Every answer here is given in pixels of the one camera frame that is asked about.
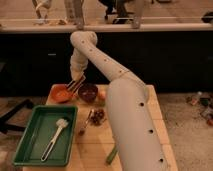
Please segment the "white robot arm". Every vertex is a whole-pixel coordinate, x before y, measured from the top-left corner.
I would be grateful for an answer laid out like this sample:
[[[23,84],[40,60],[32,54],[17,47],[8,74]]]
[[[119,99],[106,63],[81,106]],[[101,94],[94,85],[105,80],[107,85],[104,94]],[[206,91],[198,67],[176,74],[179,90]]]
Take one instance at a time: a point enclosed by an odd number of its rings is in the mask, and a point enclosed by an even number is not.
[[[169,171],[151,114],[146,84],[128,68],[96,47],[92,31],[75,31],[71,75],[77,78],[92,62],[109,80],[105,105],[122,171]]]

